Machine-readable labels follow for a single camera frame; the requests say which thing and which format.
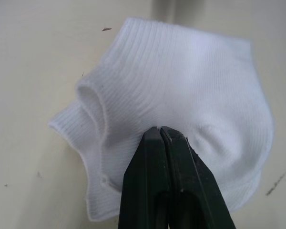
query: ribbed fabric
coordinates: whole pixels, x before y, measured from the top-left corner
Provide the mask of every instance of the ribbed fabric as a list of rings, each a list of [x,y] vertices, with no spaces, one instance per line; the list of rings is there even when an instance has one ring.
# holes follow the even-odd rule
[[[123,174],[152,126],[188,137],[230,211],[256,190],[273,122],[249,42],[130,18],[76,90],[50,126],[82,156],[90,220],[119,213]]]

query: white sock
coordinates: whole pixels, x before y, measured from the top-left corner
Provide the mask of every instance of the white sock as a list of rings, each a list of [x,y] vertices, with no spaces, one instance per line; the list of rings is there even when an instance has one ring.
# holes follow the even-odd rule
[[[82,156],[91,220],[119,213],[123,174],[152,126],[188,137],[230,211],[256,190],[273,122],[249,42],[130,18],[77,95],[50,126]]]

